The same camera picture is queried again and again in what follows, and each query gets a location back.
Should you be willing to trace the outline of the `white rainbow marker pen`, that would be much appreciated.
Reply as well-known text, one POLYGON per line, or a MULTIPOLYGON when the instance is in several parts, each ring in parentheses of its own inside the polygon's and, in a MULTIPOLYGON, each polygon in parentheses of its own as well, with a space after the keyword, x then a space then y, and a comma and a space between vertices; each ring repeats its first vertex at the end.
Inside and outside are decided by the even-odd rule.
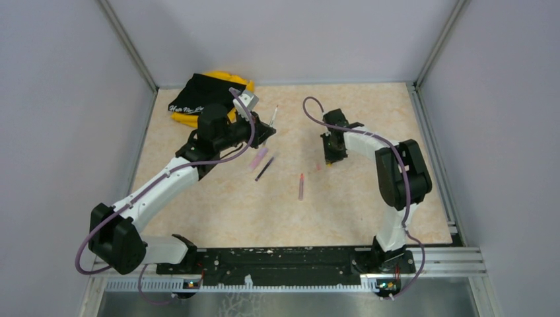
MULTIPOLYGON (((276 119, 276 116, 277 116, 277 112, 278 112, 278 108, 279 108, 279 105, 276 105, 276 107, 275 107, 275 109, 274 109, 274 113, 273 113, 273 115, 272 115, 272 117, 271 117, 271 119, 270 119, 270 122, 269 122, 269 126, 270 126, 270 127, 273 127, 273 125, 274 125, 274 122, 275 122, 275 119, 276 119)), ((268 139, 266 139, 266 140, 263 142, 263 146, 264 146, 264 147, 266 147, 267 142, 268 142, 268 139)))

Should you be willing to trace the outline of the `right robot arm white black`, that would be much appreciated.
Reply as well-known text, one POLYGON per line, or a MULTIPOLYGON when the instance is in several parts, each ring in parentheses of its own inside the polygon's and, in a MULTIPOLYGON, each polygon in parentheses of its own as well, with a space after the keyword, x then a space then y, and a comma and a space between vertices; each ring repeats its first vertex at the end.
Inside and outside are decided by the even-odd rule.
POLYGON ((380 272, 389 272, 405 254, 407 227, 433 188, 419 144, 413 139, 389 141, 361 123, 349 123, 340 109, 325 113, 322 119, 328 129, 321 135, 327 164, 353 151, 376 165, 380 195, 388 210, 372 242, 372 264, 380 272))

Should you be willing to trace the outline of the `pink highlighter pen body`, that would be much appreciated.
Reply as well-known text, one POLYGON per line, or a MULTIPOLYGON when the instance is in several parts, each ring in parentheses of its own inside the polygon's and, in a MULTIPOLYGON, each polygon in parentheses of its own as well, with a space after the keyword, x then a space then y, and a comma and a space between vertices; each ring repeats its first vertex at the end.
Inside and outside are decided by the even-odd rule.
POLYGON ((269 149, 267 147, 262 147, 261 149, 259 149, 259 151, 256 153, 255 157, 253 158, 253 160, 251 161, 251 163, 248 166, 248 170, 250 172, 254 171, 258 167, 258 165, 263 160, 263 158, 266 156, 268 151, 269 151, 269 149))

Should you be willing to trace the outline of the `dark purple gel pen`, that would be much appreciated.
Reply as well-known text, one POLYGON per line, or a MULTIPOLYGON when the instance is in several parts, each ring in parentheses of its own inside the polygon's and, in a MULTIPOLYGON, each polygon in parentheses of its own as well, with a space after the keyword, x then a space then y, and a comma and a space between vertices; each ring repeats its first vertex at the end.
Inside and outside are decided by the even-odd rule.
POLYGON ((264 167, 262 168, 262 170, 258 173, 258 175, 256 176, 256 178, 254 179, 255 182, 258 182, 260 180, 260 178, 263 176, 263 174, 265 173, 265 171, 271 166, 271 164, 274 162, 275 157, 271 157, 266 164, 264 165, 264 167))

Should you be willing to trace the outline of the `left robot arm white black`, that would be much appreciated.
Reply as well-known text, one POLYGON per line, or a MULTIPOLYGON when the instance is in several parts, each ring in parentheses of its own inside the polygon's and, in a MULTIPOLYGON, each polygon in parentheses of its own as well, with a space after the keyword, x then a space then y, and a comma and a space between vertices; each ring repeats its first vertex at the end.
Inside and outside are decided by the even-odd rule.
POLYGON ((156 176, 113 205, 100 203, 92 210, 90 232, 75 258, 80 273, 88 273, 80 266, 85 249, 122 275, 148 264, 171 265, 182 273, 197 267, 196 247, 188 239, 179 234, 163 237, 141 233, 178 194, 226 162, 220 157, 224 150, 241 144, 256 149, 275 134, 274 127, 262 122, 243 103, 237 104, 236 111, 236 119, 230 121, 224 106, 204 107, 188 142, 156 176))

